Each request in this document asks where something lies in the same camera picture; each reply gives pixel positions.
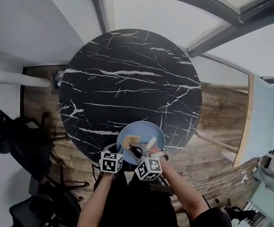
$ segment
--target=cable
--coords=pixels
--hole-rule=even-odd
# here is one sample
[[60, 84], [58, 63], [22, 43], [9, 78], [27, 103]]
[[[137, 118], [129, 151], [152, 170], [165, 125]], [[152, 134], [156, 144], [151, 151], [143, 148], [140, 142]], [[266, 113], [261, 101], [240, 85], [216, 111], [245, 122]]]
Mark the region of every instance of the cable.
[[[243, 171], [243, 172], [245, 172], [245, 174], [247, 174], [247, 171], [246, 171], [246, 170], [240, 169], [240, 170], [238, 170], [235, 174], [231, 174], [231, 175], [228, 175], [228, 176], [234, 176], [234, 175], [238, 174], [240, 171]], [[193, 187], [196, 187], [196, 186], [205, 185], [205, 184], [210, 184], [210, 183], [217, 183], [217, 182], [222, 181], [223, 179], [225, 179], [225, 178], [228, 177], [228, 176], [225, 176], [225, 177], [223, 177], [222, 179], [217, 180], [217, 181], [214, 181], [214, 182], [200, 183], [200, 184], [196, 184], [196, 185], [192, 185], [192, 184], [191, 184], [191, 185], [192, 185]]]
[[159, 176], [161, 182], [160, 183], [164, 183], [164, 185], [174, 194], [174, 190], [169, 186], [169, 184], [165, 181], [165, 177], [164, 176]]

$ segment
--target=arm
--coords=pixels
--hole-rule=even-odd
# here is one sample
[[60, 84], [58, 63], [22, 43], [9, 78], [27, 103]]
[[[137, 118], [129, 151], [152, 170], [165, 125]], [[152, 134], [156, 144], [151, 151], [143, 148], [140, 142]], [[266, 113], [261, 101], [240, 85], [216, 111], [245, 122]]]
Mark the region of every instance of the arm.
[[[151, 153], [160, 151], [158, 147], [151, 148]], [[188, 212], [191, 220], [208, 210], [208, 206], [202, 196], [187, 181], [181, 177], [173, 166], [164, 157], [160, 158], [163, 175], [174, 190], [183, 208]]]
[[99, 226], [113, 178], [114, 174], [104, 173], [98, 187], [80, 213], [78, 227]]

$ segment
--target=wrist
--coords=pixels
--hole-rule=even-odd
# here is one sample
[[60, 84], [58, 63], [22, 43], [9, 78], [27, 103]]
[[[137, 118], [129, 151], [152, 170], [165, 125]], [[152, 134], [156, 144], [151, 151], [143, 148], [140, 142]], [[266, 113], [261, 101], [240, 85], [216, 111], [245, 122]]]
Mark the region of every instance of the wrist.
[[169, 163], [166, 161], [165, 157], [160, 158], [160, 165], [163, 172], [167, 171]]
[[114, 179], [115, 174], [114, 173], [103, 173], [102, 179], [106, 179], [109, 181], [112, 181]]

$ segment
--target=hand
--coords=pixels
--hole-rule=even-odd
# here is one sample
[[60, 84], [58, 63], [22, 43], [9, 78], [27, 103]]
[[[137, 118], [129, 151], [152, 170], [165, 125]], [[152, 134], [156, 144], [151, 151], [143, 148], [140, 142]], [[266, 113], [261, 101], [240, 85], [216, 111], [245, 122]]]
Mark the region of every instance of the hand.
[[114, 173], [110, 173], [110, 172], [104, 172], [104, 173], [103, 173], [103, 177], [104, 177], [104, 178], [113, 179], [114, 176], [115, 176]]
[[150, 149], [151, 154], [155, 154], [155, 153], [160, 152], [160, 151], [161, 151], [160, 148], [156, 145], [153, 145]]

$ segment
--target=black shirt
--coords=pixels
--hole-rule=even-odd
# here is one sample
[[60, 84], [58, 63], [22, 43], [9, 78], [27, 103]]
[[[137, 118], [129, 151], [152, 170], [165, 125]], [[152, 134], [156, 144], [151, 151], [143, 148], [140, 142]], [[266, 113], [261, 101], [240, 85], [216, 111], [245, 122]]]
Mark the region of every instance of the black shirt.
[[193, 221], [189, 220], [190, 227], [218, 226], [230, 227], [231, 221], [224, 209], [219, 207], [209, 209], [198, 215]]

